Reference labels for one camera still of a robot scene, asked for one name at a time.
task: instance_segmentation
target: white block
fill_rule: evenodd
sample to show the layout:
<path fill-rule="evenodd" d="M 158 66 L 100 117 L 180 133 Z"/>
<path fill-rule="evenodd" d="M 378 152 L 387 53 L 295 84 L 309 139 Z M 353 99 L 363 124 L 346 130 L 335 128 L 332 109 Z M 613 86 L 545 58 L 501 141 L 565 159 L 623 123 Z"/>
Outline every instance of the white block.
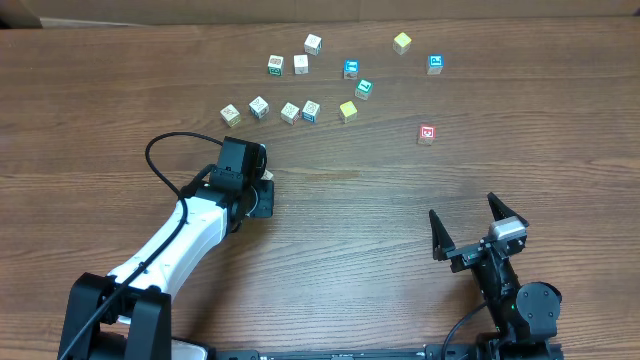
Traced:
<path fill-rule="evenodd" d="M 322 49 L 322 38 L 309 34 L 307 40 L 304 42 L 304 52 L 311 55 L 318 55 Z"/>
<path fill-rule="evenodd" d="M 235 108 L 235 106 L 229 104 L 224 109 L 220 110 L 220 114 L 222 118 L 229 126 L 234 126 L 240 122 L 240 112 Z"/>
<path fill-rule="evenodd" d="M 300 108 L 293 105 L 292 103 L 287 103 L 280 112 L 280 117 L 282 120 L 288 122 L 293 125 L 300 119 Z"/>
<path fill-rule="evenodd" d="M 253 116 L 261 120 L 269 112 L 269 104 L 263 98 L 258 96 L 249 104 L 249 110 Z"/>
<path fill-rule="evenodd" d="M 264 174 L 262 175 L 262 180 L 271 180 L 273 179 L 273 174 L 271 172 L 269 172 L 269 170 L 264 171 Z"/>
<path fill-rule="evenodd" d="M 444 67 L 444 59 L 442 55 L 429 55 L 429 61 L 427 61 L 427 74 L 438 75 L 442 72 Z"/>
<path fill-rule="evenodd" d="M 282 69 L 284 68 L 284 58 L 278 55 L 271 55 L 269 57 L 269 64 L 267 69 L 269 74 L 275 76 L 282 76 Z"/>
<path fill-rule="evenodd" d="M 297 75 L 309 73 L 309 58 L 307 55 L 295 55 L 293 57 L 293 67 Z"/>
<path fill-rule="evenodd" d="M 302 118 L 315 123 L 318 119 L 318 114 L 320 113 L 320 105 L 314 103 L 313 101 L 307 101 L 307 103 L 302 108 Z"/>

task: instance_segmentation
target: wooden block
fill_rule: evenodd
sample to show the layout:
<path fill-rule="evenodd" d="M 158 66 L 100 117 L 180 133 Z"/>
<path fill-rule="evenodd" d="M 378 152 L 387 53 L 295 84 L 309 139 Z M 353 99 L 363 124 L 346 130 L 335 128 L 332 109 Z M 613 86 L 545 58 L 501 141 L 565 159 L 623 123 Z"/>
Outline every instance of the wooden block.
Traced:
<path fill-rule="evenodd" d="M 253 116 L 258 118 L 258 120 L 262 120 L 264 116 L 269 112 L 269 104 L 267 104 L 267 102 L 264 101 L 263 98 L 258 96 L 249 104 L 249 110 L 251 111 Z"/>
<path fill-rule="evenodd" d="M 296 75 L 309 73 L 309 58 L 307 55 L 295 55 L 293 57 L 293 70 Z"/>
<path fill-rule="evenodd" d="M 271 55 L 269 57 L 269 64 L 267 69 L 269 74 L 275 76 L 282 76 L 282 69 L 284 68 L 284 58 L 278 55 Z"/>
<path fill-rule="evenodd" d="M 280 112 L 280 117 L 282 120 L 288 122 L 291 125 L 294 125 L 298 119 L 300 119 L 300 108 L 293 105 L 292 103 L 287 103 Z"/>
<path fill-rule="evenodd" d="M 356 97 L 362 100 L 367 100 L 369 99 L 369 95 L 371 95 L 372 91 L 373 91 L 372 82 L 367 81 L 365 79 L 360 79 L 360 81 L 358 81 L 358 86 L 356 86 Z"/>
<path fill-rule="evenodd" d="M 411 38 L 405 33 L 400 33 L 395 37 L 395 39 L 393 39 L 393 50 L 400 55 L 406 53 L 410 46 Z"/>
<path fill-rule="evenodd" d="M 345 60 L 344 61 L 344 78 L 349 80 L 355 80 L 358 78 L 358 69 L 360 63 L 358 60 Z"/>
<path fill-rule="evenodd" d="M 309 34 L 307 40 L 304 42 L 304 51 L 308 54 L 317 56 L 322 49 L 322 38 Z"/>
<path fill-rule="evenodd" d="M 353 101 L 340 105 L 340 118 L 345 124 L 358 118 L 358 109 L 353 105 Z"/>
<path fill-rule="evenodd" d="M 311 121 L 312 123 L 316 122 L 319 113 L 320 105 L 310 100 L 307 101 L 307 103 L 302 108 L 302 118 Z"/>
<path fill-rule="evenodd" d="M 427 75 L 438 75 L 444 67 L 444 59 L 442 55 L 429 55 L 427 62 Z"/>
<path fill-rule="evenodd" d="M 271 180 L 273 179 L 273 174 L 269 170 L 265 170 L 262 175 L 262 180 Z"/>
<path fill-rule="evenodd" d="M 242 119 L 240 117 L 240 112 L 235 108 L 235 106 L 229 104 L 224 109 L 220 110 L 220 114 L 222 118 L 229 126 L 234 126 L 240 122 Z"/>
<path fill-rule="evenodd" d="M 431 145 L 436 139 L 436 127 L 433 125 L 422 124 L 418 132 L 418 144 Z"/>

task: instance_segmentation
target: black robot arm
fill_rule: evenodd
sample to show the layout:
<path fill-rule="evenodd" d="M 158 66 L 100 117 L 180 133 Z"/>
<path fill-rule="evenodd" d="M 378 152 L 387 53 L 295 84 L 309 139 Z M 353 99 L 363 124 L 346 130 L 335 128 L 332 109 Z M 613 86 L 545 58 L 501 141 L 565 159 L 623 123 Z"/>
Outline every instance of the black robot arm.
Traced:
<path fill-rule="evenodd" d="M 542 282 L 521 286 L 509 261 L 524 249 L 529 223 L 493 193 L 487 197 L 495 219 L 489 233 L 477 244 L 460 249 L 435 211 L 429 212 L 433 258 L 451 260 L 454 273 L 471 269 L 496 326 L 497 332 L 478 336 L 474 355 L 478 359 L 562 359 L 560 345 L 549 343 L 558 333 L 560 292 Z"/>

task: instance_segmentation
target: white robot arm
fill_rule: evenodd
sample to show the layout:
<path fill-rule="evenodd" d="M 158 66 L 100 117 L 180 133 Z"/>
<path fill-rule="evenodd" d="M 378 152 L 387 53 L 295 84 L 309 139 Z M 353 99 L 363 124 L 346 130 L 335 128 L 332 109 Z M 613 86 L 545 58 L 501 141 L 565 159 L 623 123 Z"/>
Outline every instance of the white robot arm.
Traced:
<path fill-rule="evenodd" d="M 218 206 L 215 201 L 195 196 L 186 201 L 189 207 L 187 223 L 162 254 L 129 286 L 141 290 L 156 286 L 161 292 L 171 295 L 173 301 L 178 290 L 202 257 L 225 237 L 227 234 L 226 208 Z M 115 276 L 115 282 L 122 283 L 171 234 L 181 217 L 182 206 L 178 202 L 169 220 L 151 240 L 124 264 L 109 272 L 108 276 Z M 118 321 L 131 323 L 131 319 L 124 316 L 120 316 Z"/>
<path fill-rule="evenodd" d="M 149 160 L 149 149 L 157 140 L 174 135 L 194 136 L 164 134 L 145 151 L 150 167 L 164 180 Z M 76 281 L 67 304 L 59 359 L 204 360 L 210 356 L 205 346 L 171 338 L 171 303 L 204 255 L 237 231 L 245 218 L 273 215 L 274 187 L 266 171 L 264 145 L 229 137 L 220 144 L 218 163 L 206 166 L 182 190 L 165 181 L 178 194 L 178 203 L 135 255 L 106 277 L 85 273 Z M 100 331 L 100 323 L 116 320 L 130 326 L 127 338 Z"/>

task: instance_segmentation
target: wood grain surface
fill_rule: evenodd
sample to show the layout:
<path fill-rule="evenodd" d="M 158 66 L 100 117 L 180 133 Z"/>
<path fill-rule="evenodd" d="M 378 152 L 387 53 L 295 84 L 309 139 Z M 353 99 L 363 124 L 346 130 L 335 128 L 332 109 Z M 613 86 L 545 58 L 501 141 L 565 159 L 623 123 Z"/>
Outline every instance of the wood grain surface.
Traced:
<path fill-rule="evenodd" d="M 324 47 L 294 76 L 308 33 Z M 441 75 L 426 76 L 430 53 Z M 267 74 L 271 54 L 285 76 Z M 375 83 L 366 102 L 342 80 L 347 58 Z M 634 18 L 0 32 L 0 358 L 53 359 L 73 282 L 164 223 L 175 198 L 143 151 L 179 130 L 266 144 L 276 209 L 202 260 L 174 302 L 175 336 L 283 351 L 441 342 L 481 299 L 469 272 L 431 258 L 427 213 L 476 242 L 493 191 L 531 223 L 521 282 L 564 295 L 567 358 L 640 358 L 638 59 Z M 258 95 L 262 123 L 248 112 Z M 308 99 L 318 124 L 279 118 Z M 348 100 L 359 114 L 344 125 Z M 437 127 L 433 146 L 416 143 L 421 123 Z M 152 156 L 184 184 L 218 149 L 170 139 Z M 482 313 L 456 341 L 491 325 Z"/>

